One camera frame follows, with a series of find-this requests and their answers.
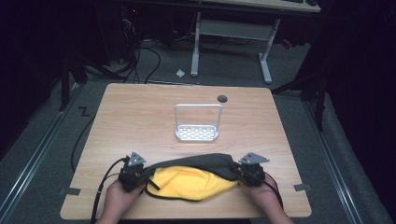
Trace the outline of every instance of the black fabric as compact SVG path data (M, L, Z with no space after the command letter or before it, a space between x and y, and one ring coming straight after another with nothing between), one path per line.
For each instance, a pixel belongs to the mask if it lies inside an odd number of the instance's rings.
M155 169L157 168L170 166L189 166L208 171L226 180L237 180L237 175L235 172L236 167L233 162L233 157L231 155L221 153L211 153L159 162L146 168L143 172L142 179L149 179L150 176L154 175Z

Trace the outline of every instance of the white table leg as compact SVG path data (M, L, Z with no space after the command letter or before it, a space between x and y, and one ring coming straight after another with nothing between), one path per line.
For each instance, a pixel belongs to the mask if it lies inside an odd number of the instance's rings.
M267 64L267 56L268 56L268 53L270 52L271 46L274 42L274 38L275 38L277 27L279 26L279 23L280 23L280 19L275 20L274 25L270 32L270 36L268 37L267 45L265 46L264 53L259 54L260 64L262 66L262 75L264 77L264 82L266 84L272 83L270 70L268 69L268 64Z
M192 53L191 62L191 76L198 76L198 65L199 65L199 36L201 33L201 12L197 12L197 22L195 25L195 45L194 52Z

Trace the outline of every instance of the white desk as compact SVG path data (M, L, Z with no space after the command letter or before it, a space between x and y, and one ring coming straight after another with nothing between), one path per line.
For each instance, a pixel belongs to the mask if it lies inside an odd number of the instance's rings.
M306 2L301 4L281 0L203 0L200 1L200 3L201 2L231 4L246 7L263 7L275 10L291 10L306 13L320 12L320 7L311 7ZM267 84L271 84L271 74L268 69L268 63L266 60L268 53L270 52L271 46L274 42L279 23L280 19L275 20L272 25L265 26L239 22L201 20L201 13L198 12L195 29L195 45L192 53L191 62L191 76L198 76L200 35L219 35L266 41L262 53L259 53L259 61L262 67L264 82Z

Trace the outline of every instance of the white wire basket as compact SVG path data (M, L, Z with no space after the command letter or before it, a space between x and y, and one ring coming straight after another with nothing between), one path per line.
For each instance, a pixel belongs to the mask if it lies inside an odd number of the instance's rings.
M212 124L179 124L178 110L181 107L187 108L217 108L219 114L217 116L216 125ZM186 142L212 142L219 136L219 123L222 113L222 105L176 105L175 106L175 120L176 120L176 137L180 141Z

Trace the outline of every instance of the metal rail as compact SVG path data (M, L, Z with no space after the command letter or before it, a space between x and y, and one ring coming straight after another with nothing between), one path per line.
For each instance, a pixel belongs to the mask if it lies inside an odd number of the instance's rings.
M82 87L77 83L72 88L72 99L69 104L65 107L63 111L59 111L56 115L55 119L52 121L51 125L47 129L37 148L35 149L35 153L32 158L28 161L25 168L21 172L18 177L16 183L14 184L12 190L9 192L6 199L3 201L0 207L0 224L7 223L8 219L11 217L12 212L20 201L23 193L26 191L29 186L30 181L35 176L35 172L49 151L49 144L52 140L52 137L56 134L66 112L70 108L72 102L76 99L78 94L81 92Z
M344 206L349 222L353 224L362 224L363 221L361 220L359 210L353 201L353 197L349 191L347 183L338 169L337 162L332 155L332 151L327 143L326 137L324 133L318 129L313 106L309 102L303 101L303 107L309 115L308 117L312 127L315 129L315 133L317 134L317 138L321 144L322 155L329 169L332 182L334 183L335 189L337 190L338 196L340 197L341 204Z

